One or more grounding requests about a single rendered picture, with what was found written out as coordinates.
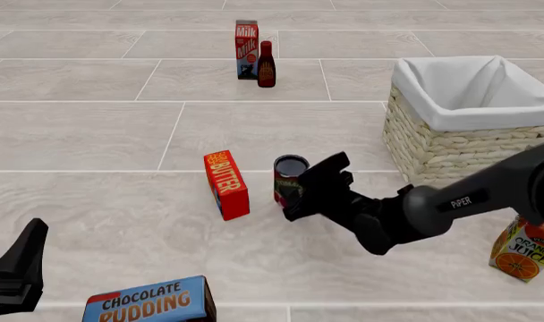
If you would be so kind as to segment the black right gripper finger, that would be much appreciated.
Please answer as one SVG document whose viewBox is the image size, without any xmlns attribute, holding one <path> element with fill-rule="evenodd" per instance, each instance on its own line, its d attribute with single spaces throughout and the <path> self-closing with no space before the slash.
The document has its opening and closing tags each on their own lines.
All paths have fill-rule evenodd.
<svg viewBox="0 0 544 322">
<path fill-rule="evenodd" d="M 345 152 L 338 152 L 326 160 L 327 169 L 332 172 L 341 173 L 350 165 L 350 160 Z"/>
<path fill-rule="evenodd" d="M 289 201 L 283 209 L 285 219 L 294 222 L 307 216 L 314 216 L 319 213 L 318 206 L 305 198 Z"/>
</svg>

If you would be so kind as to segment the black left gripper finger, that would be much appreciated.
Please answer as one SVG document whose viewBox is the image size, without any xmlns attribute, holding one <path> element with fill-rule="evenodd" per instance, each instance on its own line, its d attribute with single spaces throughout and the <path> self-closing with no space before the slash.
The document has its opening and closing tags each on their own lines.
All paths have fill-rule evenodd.
<svg viewBox="0 0 544 322">
<path fill-rule="evenodd" d="M 34 218 L 0 258 L 0 284 L 19 283 L 43 286 L 42 259 L 48 226 Z"/>
</svg>

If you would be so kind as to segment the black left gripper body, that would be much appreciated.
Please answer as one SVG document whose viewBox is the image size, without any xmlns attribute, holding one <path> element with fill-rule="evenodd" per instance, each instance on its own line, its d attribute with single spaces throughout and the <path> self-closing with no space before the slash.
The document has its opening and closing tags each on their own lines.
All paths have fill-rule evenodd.
<svg viewBox="0 0 544 322">
<path fill-rule="evenodd" d="M 22 281 L 0 283 L 0 316 L 33 312 L 43 294 L 43 286 Z"/>
</svg>

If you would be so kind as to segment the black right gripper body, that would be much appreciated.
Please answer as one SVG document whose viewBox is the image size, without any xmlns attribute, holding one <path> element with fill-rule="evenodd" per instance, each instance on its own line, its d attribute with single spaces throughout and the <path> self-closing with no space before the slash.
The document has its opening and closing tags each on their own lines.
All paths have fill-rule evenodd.
<svg viewBox="0 0 544 322">
<path fill-rule="evenodd" d="M 337 200 L 349 190 L 349 173 L 345 170 L 341 173 L 329 171 L 325 160 L 298 178 L 298 183 L 303 187 L 301 198 L 312 200 L 318 206 L 319 213 L 326 204 Z"/>
</svg>

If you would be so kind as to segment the tomato sauce can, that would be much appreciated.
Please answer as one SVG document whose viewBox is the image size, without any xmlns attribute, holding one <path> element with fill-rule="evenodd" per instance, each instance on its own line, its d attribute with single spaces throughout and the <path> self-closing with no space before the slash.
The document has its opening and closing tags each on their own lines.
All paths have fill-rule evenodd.
<svg viewBox="0 0 544 322">
<path fill-rule="evenodd" d="M 290 196 L 295 192 L 302 195 L 303 187 L 298 183 L 298 176 L 310 167 L 310 163 L 304 157 L 298 155 L 283 155 L 275 160 L 274 174 L 274 199 L 282 208 L 285 208 Z"/>
</svg>

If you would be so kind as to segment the woven wicker basket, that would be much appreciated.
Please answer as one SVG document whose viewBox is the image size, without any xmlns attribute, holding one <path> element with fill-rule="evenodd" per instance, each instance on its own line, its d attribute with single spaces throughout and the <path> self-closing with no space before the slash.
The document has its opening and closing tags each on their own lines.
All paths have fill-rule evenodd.
<svg viewBox="0 0 544 322">
<path fill-rule="evenodd" d="M 406 182 L 444 187 L 544 143 L 544 126 L 434 131 L 392 85 L 382 138 Z"/>
</svg>

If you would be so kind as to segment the dark red sauce bottle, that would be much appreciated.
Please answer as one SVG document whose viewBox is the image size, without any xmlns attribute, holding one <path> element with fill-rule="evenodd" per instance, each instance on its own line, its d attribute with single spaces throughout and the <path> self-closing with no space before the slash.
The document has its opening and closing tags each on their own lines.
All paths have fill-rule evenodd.
<svg viewBox="0 0 544 322">
<path fill-rule="evenodd" d="M 260 43 L 257 74 L 258 85 L 261 88 L 273 88 L 276 85 L 276 64 L 272 55 L 272 43 L 270 41 Z"/>
</svg>

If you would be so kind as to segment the white cloth basket liner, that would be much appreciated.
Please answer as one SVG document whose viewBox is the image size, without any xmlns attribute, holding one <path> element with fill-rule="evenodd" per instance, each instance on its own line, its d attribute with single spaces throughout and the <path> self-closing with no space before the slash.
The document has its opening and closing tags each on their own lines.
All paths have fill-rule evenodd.
<svg viewBox="0 0 544 322">
<path fill-rule="evenodd" d="M 544 84 L 499 55 L 400 58 L 392 83 L 434 131 L 544 125 Z"/>
</svg>

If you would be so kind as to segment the red butter box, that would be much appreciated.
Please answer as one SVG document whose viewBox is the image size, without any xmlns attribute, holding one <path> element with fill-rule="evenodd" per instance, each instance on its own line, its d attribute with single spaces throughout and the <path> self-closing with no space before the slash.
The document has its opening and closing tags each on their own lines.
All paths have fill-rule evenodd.
<svg viewBox="0 0 544 322">
<path fill-rule="evenodd" d="M 224 221 L 250 213 L 248 188 L 229 150 L 204 156 L 208 185 Z"/>
</svg>

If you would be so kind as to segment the blue chocolate pudding box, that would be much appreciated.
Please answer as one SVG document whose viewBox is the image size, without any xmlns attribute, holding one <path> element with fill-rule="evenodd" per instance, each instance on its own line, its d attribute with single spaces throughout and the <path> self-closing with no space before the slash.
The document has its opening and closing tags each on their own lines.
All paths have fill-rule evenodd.
<svg viewBox="0 0 544 322">
<path fill-rule="evenodd" d="M 81 322 L 217 322 L 204 275 L 88 298 Z"/>
</svg>

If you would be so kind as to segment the red and blue milk carton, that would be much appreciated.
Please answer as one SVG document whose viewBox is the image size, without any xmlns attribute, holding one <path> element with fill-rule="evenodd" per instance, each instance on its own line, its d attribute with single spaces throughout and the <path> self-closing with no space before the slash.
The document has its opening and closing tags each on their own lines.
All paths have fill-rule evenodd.
<svg viewBox="0 0 544 322">
<path fill-rule="evenodd" d="M 259 59 L 259 27 L 256 21 L 236 21 L 234 29 L 237 77 L 256 80 Z"/>
</svg>

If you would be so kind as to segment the orange juice carton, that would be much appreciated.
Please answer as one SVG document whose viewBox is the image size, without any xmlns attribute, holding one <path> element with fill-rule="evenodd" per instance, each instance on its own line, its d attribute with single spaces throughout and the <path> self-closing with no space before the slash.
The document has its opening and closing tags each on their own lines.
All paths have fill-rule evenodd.
<svg viewBox="0 0 544 322">
<path fill-rule="evenodd" d="M 516 216 L 494 242 L 489 265 L 529 283 L 544 270 L 544 225 Z"/>
</svg>

